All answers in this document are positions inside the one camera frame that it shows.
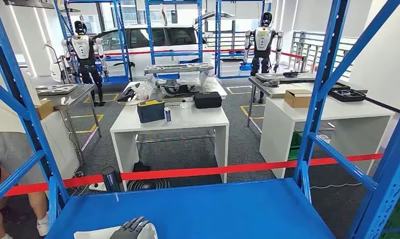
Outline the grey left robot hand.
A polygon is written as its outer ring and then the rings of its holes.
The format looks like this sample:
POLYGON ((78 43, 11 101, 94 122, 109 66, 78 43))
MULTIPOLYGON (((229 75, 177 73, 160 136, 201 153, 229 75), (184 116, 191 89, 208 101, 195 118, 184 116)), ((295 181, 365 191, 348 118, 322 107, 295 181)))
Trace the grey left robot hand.
POLYGON ((144 218, 144 216, 141 216, 125 222, 110 236, 110 239, 137 239, 144 227, 149 223, 144 218))

